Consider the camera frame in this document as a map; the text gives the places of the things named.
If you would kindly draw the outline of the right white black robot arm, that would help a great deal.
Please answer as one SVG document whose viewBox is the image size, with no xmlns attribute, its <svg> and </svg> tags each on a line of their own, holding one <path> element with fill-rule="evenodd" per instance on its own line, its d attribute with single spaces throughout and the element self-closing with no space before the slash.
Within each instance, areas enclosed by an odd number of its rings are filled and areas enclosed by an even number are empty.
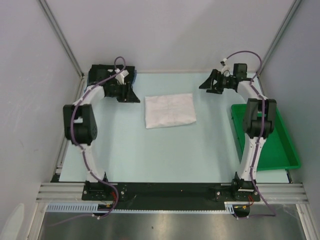
<svg viewBox="0 0 320 240">
<path fill-rule="evenodd" d="M 216 197 L 226 193 L 236 201 L 258 198 L 257 168 L 263 146 L 275 128 L 276 100 L 268 99 L 257 90 L 254 80 L 247 77 L 245 63 L 235 63 L 233 74 L 213 69 L 199 88 L 220 95 L 225 89 L 231 89 L 246 101 L 242 121 L 245 144 L 240 166 L 230 186 L 216 190 Z"/>
</svg>

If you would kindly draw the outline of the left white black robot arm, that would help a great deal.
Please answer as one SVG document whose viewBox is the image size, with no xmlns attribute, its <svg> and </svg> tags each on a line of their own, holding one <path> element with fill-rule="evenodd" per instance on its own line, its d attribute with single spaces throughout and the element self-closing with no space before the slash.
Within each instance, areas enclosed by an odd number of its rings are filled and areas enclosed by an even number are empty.
<svg viewBox="0 0 320 240">
<path fill-rule="evenodd" d="M 110 194 L 117 196 L 118 191 L 109 183 L 105 170 L 98 167 L 93 153 L 93 143 L 98 136 L 94 105 L 104 98 L 115 98 L 119 103 L 139 103 L 133 91 L 136 73 L 134 66 L 94 64 L 83 95 L 62 108 L 64 136 L 79 150 L 86 170 L 84 200 L 92 191 L 100 200 L 107 199 Z"/>
</svg>

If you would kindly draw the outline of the white long sleeve shirt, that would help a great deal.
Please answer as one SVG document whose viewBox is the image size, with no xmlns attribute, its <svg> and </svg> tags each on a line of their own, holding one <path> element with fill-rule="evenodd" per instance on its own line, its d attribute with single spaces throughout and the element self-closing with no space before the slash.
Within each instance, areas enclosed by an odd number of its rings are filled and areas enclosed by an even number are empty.
<svg viewBox="0 0 320 240">
<path fill-rule="evenodd" d="M 147 129 L 184 126 L 197 121 L 192 93 L 146 96 L 144 102 Z"/>
</svg>

